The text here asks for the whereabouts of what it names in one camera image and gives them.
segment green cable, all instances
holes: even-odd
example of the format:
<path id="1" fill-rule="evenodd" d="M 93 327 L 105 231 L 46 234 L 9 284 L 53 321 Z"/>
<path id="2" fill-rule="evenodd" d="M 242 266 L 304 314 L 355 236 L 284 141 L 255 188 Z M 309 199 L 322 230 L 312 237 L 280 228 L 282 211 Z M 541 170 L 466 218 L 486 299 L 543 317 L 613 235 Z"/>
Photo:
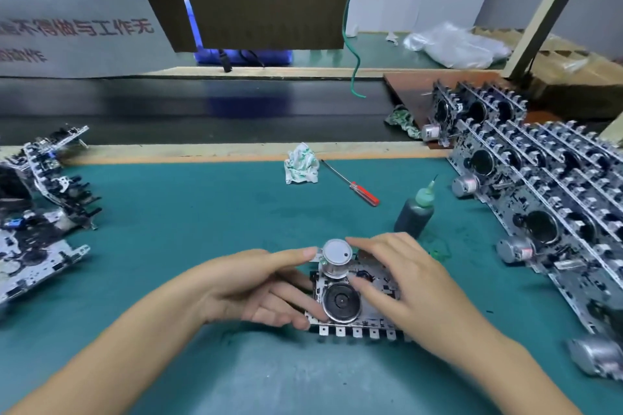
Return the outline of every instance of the green cable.
<path id="1" fill-rule="evenodd" d="M 355 65 L 353 75 L 351 76 L 351 92 L 353 93 L 354 96 L 365 99 L 366 98 L 365 96 L 359 94 L 358 92 L 355 92 L 354 90 L 354 76 L 357 75 L 357 71 L 359 70 L 359 66 L 361 65 L 361 57 L 357 54 L 357 52 L 351 46 L 347 38 L 347 18 L 348 18 L 348 6 L 349 5 L 350 5 L 350 0 L 347 0 L 347 5 L 344 8 L 344 15 L 342 16 L 342 38 L 344 38 L 344 44 L 347 45 L 348 51 L 353 53 L 354 57 L 357 58 L 357 65 Z"/>

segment white poster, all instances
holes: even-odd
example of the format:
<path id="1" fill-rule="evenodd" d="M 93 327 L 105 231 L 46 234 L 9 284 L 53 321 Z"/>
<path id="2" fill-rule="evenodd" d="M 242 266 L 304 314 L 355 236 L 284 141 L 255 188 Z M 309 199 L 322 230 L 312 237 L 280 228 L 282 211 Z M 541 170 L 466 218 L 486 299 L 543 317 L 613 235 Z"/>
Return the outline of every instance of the white poster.
<path id="1" fill-rule="evenodd" d="M 0 76 L 126 76 L 176 59 L 147 0 L 0 0 Z"/>

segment green work mat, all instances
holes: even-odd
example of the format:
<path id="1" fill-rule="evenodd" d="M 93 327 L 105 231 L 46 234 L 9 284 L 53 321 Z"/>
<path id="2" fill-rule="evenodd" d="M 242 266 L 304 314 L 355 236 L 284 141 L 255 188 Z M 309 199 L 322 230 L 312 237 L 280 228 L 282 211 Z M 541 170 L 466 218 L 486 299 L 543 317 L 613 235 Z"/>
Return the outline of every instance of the green work mat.
<path id="1" fill-rule="evenodd" d="M 505 267 L 488 208 L 458 200 L 446 160 L 332 161 L 377 195 L 367 205 L 326 168 L 285 184 L 284 165 L 208 163 L 72 169 L 103 196 L 79 264 L 14 302 L 0 325 L 0 410 L 43 383 L 135 301 L 183 270 L 243 249 L 321 246 L 391 231 L 407 197 L 437 178 L 421 242 L 476 306 L 524 344 L 585 415 L 620 414 L 623 385 L 591 379 L 563 342 L 584 333 L 549 280 Z M 321 338 L 253 324 L 206 326 L 144 394 L 136 414 L 493 414 L 471 382 L 415 343 Z"/>

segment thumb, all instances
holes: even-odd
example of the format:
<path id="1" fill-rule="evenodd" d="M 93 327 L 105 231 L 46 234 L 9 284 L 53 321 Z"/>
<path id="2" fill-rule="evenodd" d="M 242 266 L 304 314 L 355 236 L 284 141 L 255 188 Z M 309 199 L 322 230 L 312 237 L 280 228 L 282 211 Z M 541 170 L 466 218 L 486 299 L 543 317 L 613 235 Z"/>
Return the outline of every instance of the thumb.
<path id="1" fill-rule="evenodd" d="M 270 254 L 265 261 L 269 266 L 268 271 L 272 274 L 283 267 L 299 266 L 309 262 L 316 256 L 317 252 L 318 248 L 315 246 L 302 249 L 286 249 L 285 251 Z"/>
<path id="2" fill-rule="evenodd" d="M 400 313 L 400 303 L 392 299 L 387 294 L 379 291 L 370 283 L 369 280 L 349 275 L 348 282 L 350 282 L 356 291 L 365 297 L 371 306 L 396 322 L 396 317 Z"/>

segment fingernail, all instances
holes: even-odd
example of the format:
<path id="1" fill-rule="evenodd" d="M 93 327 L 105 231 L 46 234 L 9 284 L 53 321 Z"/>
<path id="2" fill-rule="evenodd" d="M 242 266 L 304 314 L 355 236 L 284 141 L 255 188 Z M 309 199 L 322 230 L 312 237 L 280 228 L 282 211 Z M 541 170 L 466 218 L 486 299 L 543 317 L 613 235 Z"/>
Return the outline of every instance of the fingernail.
<path id="1" fill-rule="evenodd" d="M 303 256 L 305 256 L 307 259 L 311 259 L 315 257 L 317 253 L 318 253 L 318 248 L 316 246 L 305 248 L 303 250 Z"/>

